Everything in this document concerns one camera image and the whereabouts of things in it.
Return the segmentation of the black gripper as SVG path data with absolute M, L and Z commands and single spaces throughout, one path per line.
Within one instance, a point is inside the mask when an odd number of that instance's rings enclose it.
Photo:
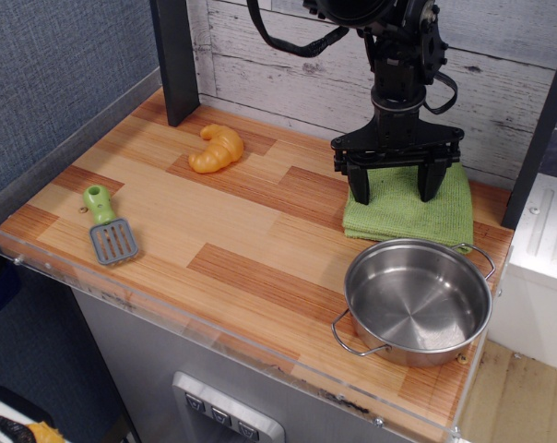
M 421 120 L 421 111 L 440 114 L 426 101 L 377 101 L 373 118 L 365 126 L 331 141 L 334 168 L 347 175 L 354 200 L 370 202 L 366 170 L 418 165 L 418 189 L 422 202 L 435 198 L 444 181 L 444 166 L 458 162 L 464 131 Z

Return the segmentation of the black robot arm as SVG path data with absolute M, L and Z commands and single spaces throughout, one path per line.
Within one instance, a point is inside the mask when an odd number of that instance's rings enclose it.
M 336 171 L 347 176 L 354 199 L 368 204 L 372 169 L 415 166 L 422 201 L 433 199 L 447 169 L 460 157 L 462 129 L 424 122 L 426 88 L 457 85 L 441 73 L 447 44 L 433 1 L 306 1 L 319 18 L 356 30 L 373 72 L 373 118 L 331 142 Z

